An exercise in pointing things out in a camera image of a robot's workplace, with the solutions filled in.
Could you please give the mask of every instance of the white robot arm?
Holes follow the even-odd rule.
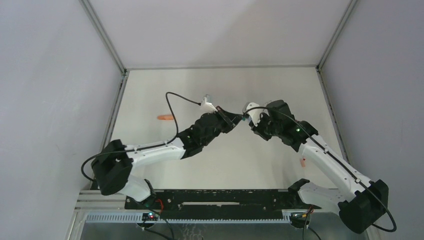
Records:
[[[327,189],[301,179],[289,191],[297,194],[303,203],[339,215],[355,233],[362,233],[386,213],[387,185],[382,180],[372,182],[353,168],[327,145],[308,122],[295,120],[283,100],[273,101],[266,107],[250,102],[245,107],[245,114],[249,115],[249,125],[255,134],[266,141],[274,136],[280,138],[284,144],[312,161],[338,188]]]
[[[111,141],[91,163],[100,192],[103,195],[122,193],[146,207],[151,206],[156,200],[155,191],[147,179],[133,175],[135,168],[196,155],[220,133],[230,132],[244,117],[249,117],[255,134],[266,141],[280,138],[311,160],[338,188],[327,189],[301,179],[289,188],[299,201],[339,215],[355,233],[362,233],[388,211],[385,207],[389,195],[387,185],[382,180],[372,182],[349,165],[314,127],[306,121],[295,120],[283,100],[270,102],[266,107],[250,102],[244,114],[214,107],[207,96],[200,106],[208,113],[173,139],[145,145],[123,145],[119,139]]]
[[[218,135],[234,129],[243,118],[241,114],[214,107],[207,96],[200,109],[207,113],[173,139],[145,145],[123,145],[120,139],[111,141],[91,163],[101,194],[121,193],[151,206],[156,200],[155,191],[147,179],[133,174],[137,167],[196,155]]]

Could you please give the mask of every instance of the white wall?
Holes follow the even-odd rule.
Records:
[[[127,68],[317,65],[350,0],[91,0]]]
[[[398,230],[387,240],[424,234],[423,10],[422,0],[361,1],[323,69],[352,162],[389,186]]]
[[[0,239],[60,240],[121,76],[77,0],[3,0],[0,33]]]

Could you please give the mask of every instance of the metal frame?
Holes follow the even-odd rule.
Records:
[[[107,124],[107,128],[102,140],[101,148],[111,140],[111,136],[114,130],[115,122],[118,116],[119,108],[121,105],[121,101],[124,95],[125,87],[127,84],[129,70],[174,70],[174,69],[228,69],[228,68],[282,68],[282,67],[316,67],[317,75],[321,84],[321,89],[324,94],[324,98],[328,107],[328,111],[330,113],[330,117],[333,123],[334,130],[336,132],[337,140],[339,142],[340,148],[342,149],[343,157],[348,160],[345,144],[342,141],[342,137],[340,134],[340,129],[337,124],[337,118],[333,111],[333,107],[328,95],[327,87],[325,81],[322,76],[322,68],[325,64],[329,54],[331,53],[334,45],[337,42],[341,32],[343,31],[346,22],[351,16],[353,10],[355,9],[359,0],[351,0],[348,7],[346,8],[343,17],[336,30],[334,31],[330,42],[328,43],[322,57],[319,60],[318,65],[246,65],[246,66],[200,66],[200,67],[158,67],[158,68],[130,68],[126,69],[124,64],[122,63],[115,47],[112,44],[109,36],[107,35],[105,28],[103,27],[99,16],[96,14],[93,5],[90,3],[90,0],[79,0],[82,7],[84,8],[87,16],[92,22],[94,28],[96,29],[99,37],[101,38],[104,46],[112,56],[115,61],[117,67],[122,73],[122,81],[119,85],[119,89],[117,91],[116,99],[114,102],[114,106],[111,111],[111,115],[109,118],[109,122]],[[148,210],[127,210],[125,209],[125,204],[127,204],[126,196],[121,194],[114,194],[110,196],[103,196],[100,194],[98,190],[82,190],[79,194],[78,201],[76,203],[71,223],[68,228],[68,232],[66,235],[67,240],[79,240],[81,238],[83,227],[85,222],[108,222],[108,223],[125,223],[128,221],[137,221],[138,216],[143,213],[149,212]],[[291,213],[304,212],[305,209],[284,209],[281,211],[281,219],[256,219],[256,220],[248,220],[248,221],[228,221],[228,220],[204,220],[204,221],[194,221],[195,223],[287,223],[287,216]],[[192,220],[184,220],[184,219],[170,219],[171,223],[192,223]],[[379,239],[378,231],[376,229],[369,228],[367,229],[368,238],[371,236]]]
[[[321,71],[324,64],[327,61],[327,58],[332,51],[334,45],[336,44],[336,41],[339,39],[340,33],[343,31],[343,29],[346,26],[346,23],[348,22],[349,18],[352,15],[352,12],[354,11],[356,5],[358,4],[360,0],[350,0],[349,5],[347,6],[346,10],[343,13],[343,16],[340,19],[340,22],[338,22],[337,28],[335,29],[330,42],[328,43],[327,47],[325,48],[324,53],[322,54],[321,59],[319,60],[318,65],[316,68]]]
[[[342,140],[342,135],[340,134],[340,128],[337,124],[336,114],[333,111],[333,105],[331,104],[330,97],[327,91],[326,83],[324,82],[321,70],[316,67],[316,74],[318,75],[319,83],[321,84],[322,93],[324,94],[325,102],[327,103],[328,112],[330,113],[332,125],[337,137],[338,144],[340,145],[341,156],[350,164],[348,153],[346,152],[345,143]]]
[[[105,28],[102,25],[102,22],[99,19],[99,16],[97,15],[96,11],[93,8],[93,5],[91,4],[90,0],[79,0],[82,7],[85,10],[85,13],[87,14],[88,18],[90,19],[91,23],[93,24],[95,30],[97,31],[101,41],[104,43],[104,46],[106,47],[107,51],[112,56],[113,60],[115,61],[117,67],[119,68],[120,72],[122,74],[125,74],[126,70],[124,67],[124,64],[122,63],[114,45],[112,44],[111,39],[109,38],[108,34],[105,31]]]
[[[112,107],[112,111],[110,113],[109,121],[107,122],[106,131],[104,133],[103,140],[101,142],[100,152],[111,141],[112,133],[114,131],[115,123],[117,122],[118,112],[121,106],[122,98],[124,97],[124,90],[125,90],[125,87],[127,86],[129,75],[130,75],[130,72],[127,71],[122,76],[122,81],[119,84],[119,88],[116,93],[116,98]]]
[[[101,195],[99,190],[82,190],[73,211],[72,219],[66,234],[66,240],[80,240],[84,224],[87,223],[139,223],[143,213],[149,210],[125,209],[126,196],[113,194]],[[251,219],[251,220],[193,220],[193,219],[167,219],[172,224],[290,224],[291,213],[305,212],[307,209],[283,209],[279,219]],[[326,213],[321,209],[316,212]]]

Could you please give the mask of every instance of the small orange object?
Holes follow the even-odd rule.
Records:
[[[159,115],[157,116],[158,120],[174,120],[174,117],[171,114],[168,115]]]
[[[306,167],[305,160],[306,159],[304,159],[304,158],[300,159],[300,165],[302,166],[302,168]]]

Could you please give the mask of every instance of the red wire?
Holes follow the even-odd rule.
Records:
[[[160,203],[160,212],[159,212],[159,214],[161,214],[162,213],[162,211],[164,210],[164,203],[162,202],[162,200],[160,200],[160,199],[156,199],[156,201],[155,202],[158,202],[158,203]]]
[[[309,206],[309,210],[308,210],[308,212],[310,211],[310,213],[309,214],[311,214],[311,213],[313,213],[314,212],[314,206],[313,205],[311,205],[311,206]]]

